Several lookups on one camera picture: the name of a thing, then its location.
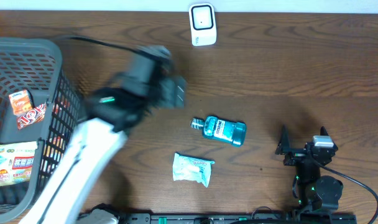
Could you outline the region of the blue mouthwash bottle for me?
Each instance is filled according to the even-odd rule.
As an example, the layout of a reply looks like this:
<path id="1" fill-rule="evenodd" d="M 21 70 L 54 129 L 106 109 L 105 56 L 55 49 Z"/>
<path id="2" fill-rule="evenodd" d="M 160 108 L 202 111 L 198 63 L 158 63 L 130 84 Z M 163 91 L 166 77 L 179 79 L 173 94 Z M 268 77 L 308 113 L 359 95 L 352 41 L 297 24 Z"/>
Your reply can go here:
<path id="1" fill-rule="evenodd" d="M 206 139 L 226 142 L 235 147 L 244 144 L 247 126 L 242 122 L 233 122 L 217 116 L 207 116 L 206 119 L 193 118 L 190 126 L 200 130 Z"/>

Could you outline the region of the light blue tissue packet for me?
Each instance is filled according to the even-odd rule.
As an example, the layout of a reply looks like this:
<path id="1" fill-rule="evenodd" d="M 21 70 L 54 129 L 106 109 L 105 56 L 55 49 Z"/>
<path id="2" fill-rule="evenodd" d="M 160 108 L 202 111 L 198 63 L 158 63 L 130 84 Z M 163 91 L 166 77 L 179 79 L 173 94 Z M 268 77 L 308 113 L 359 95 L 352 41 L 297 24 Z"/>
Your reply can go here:
<path id="1" fill-rule="evenodd" d="M 196 181 L 207 188 L 211 179 L 211 166 L 214 163 L 215 161 L 184 156 L 176 152 L 172 165 L 173 181 Z"/>

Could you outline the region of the red chocolate bar wrapper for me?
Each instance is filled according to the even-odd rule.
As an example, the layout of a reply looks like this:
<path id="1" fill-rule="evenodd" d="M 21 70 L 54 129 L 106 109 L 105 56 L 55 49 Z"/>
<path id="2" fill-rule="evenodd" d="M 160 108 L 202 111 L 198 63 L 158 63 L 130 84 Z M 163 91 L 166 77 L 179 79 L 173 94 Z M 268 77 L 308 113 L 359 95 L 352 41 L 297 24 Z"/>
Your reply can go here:
<path id="1" fill-rule="evenodd" d="M 34 109 L 26 112 L 17 117 L 17 128 L 18 130 L 23 129 L 27 126 L 30 126 L 34 123 L 39 123 L 45 118 L 45 112 L 47 105 L 45 103 L 38 105 Z"/>

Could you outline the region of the orange tissue pack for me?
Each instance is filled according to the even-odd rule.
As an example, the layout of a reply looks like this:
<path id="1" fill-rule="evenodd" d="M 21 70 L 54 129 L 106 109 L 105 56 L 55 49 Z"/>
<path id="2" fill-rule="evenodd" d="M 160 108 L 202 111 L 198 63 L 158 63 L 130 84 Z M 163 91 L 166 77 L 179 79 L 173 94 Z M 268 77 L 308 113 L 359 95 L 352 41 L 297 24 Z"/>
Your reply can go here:
<path id="1" fill-rule="evenodd" d="M 9 95 L 9 101 L 14 115 L 19 116 L 34 108 L 31 94 L 28 90 L 21 90 Z"/>

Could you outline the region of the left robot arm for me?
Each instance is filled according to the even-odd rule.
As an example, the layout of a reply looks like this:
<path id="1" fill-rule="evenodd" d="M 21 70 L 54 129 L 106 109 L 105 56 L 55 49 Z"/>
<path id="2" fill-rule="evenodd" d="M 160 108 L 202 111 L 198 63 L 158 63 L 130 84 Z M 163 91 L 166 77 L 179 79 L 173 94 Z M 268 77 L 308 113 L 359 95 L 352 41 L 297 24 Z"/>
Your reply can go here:
<path id="1" fill-rule="evenodd" d="M 137 49 L 116 88 L 94 91 L 84 101 L 85 120 L 21 223 L 75 223 L 95 182 L 130 132 L 153 107 L 181 108 L 186 82 L 171 76 L 170 51 L 161 45 Z"/>

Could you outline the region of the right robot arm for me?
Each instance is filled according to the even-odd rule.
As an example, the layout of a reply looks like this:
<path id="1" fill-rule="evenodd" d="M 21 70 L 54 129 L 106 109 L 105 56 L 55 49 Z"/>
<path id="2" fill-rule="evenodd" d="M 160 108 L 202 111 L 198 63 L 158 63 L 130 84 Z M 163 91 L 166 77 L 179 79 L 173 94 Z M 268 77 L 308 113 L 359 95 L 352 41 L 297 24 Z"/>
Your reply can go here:
<path id="1" fill-rule="evenodd" d="M 286 127 L 282 128 L 276 155 L 285 156 L 283 164 L 294 166 L 296 177 L 293 195 L 301 201 L 302 212 L 332 212 L 338 209 L 343 183 L 332 176 L 321 175 L 321 167 L 329 164 L 338 150 L 324 127 L 303 148 L 290 146 Z"/>

